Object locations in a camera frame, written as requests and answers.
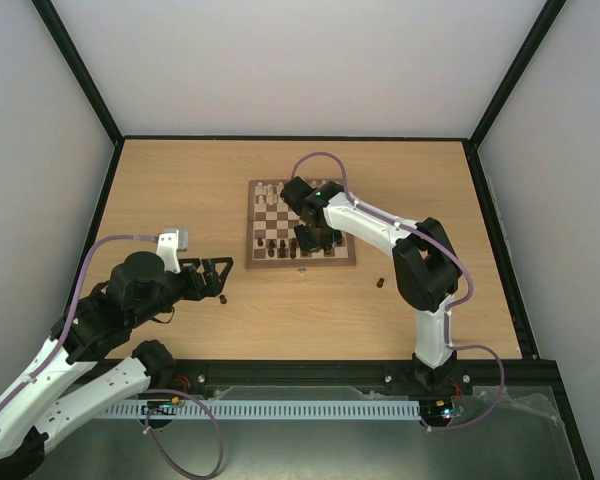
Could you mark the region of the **dark king piece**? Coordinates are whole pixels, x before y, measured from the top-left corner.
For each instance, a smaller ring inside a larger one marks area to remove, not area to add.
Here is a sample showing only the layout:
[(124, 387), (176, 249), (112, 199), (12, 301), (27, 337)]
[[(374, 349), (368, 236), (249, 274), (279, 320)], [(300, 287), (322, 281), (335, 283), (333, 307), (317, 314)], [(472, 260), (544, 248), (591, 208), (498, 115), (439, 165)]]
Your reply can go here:
[(296, 259), (298, 257), (298, 242), (296, 238), (293, 238), (289, 242), (289, 257), (291, 259)]

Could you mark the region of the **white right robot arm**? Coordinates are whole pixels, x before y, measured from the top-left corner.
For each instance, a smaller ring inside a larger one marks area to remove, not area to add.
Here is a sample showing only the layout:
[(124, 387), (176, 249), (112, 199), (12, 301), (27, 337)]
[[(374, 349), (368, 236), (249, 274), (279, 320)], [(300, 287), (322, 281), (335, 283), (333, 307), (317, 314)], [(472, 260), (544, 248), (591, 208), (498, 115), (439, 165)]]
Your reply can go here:
[(392, 259), (398, 292), (415, 312), (413, 377), (430, 392), (446, 385), (457, 359), (450, 314), (462, 270), (440, 222), (391, 216), (332, 181), (312, 187), (296, 176), (281, 198), (301, 220), (294, 228), (301, 251), (325, 250), (347, 233)]

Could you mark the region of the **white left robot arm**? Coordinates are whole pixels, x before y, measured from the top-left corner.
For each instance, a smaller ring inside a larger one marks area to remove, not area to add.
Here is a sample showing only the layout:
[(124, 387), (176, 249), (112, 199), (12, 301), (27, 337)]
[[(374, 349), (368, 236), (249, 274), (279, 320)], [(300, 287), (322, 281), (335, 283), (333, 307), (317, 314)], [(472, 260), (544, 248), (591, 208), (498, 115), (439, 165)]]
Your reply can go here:
[(130, 254), (80, 299), (71, 323), (57, 322), (39, 354), (0, 398), (0, 462), (32, 442), (48, 449), (107, 406), (170, 384), (176, 361), (157, 340), (144, 341), (102, 376), (71, 394), (66, 389), (134, 329), (177, 302), (219, 296), (233, 266), (230, 257), (192, 259), (168, 270), (155, 253)]

